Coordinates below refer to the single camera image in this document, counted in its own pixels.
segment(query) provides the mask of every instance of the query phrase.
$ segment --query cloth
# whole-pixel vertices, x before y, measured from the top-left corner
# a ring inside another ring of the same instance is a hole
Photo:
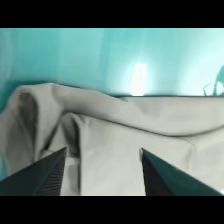
[[[224,99],[21,86],[0,115],[8,173],[68,148],[61,195],[145,195],[144,148],[224,190]]]

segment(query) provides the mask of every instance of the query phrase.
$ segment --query beige fabric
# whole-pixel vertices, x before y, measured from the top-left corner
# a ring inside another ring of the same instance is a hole
[[[0,115],[0,144],[10,174],[67,146],[62,195],[145,195],[142,147],[223,191],[223,102],[22,86]]]

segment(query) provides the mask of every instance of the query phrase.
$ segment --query turquoise background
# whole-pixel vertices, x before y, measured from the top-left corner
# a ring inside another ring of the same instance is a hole
[[[224,80],[223,65],[222,28],[1,28],[0,110],[16,86],[42,82],[203,96]]]

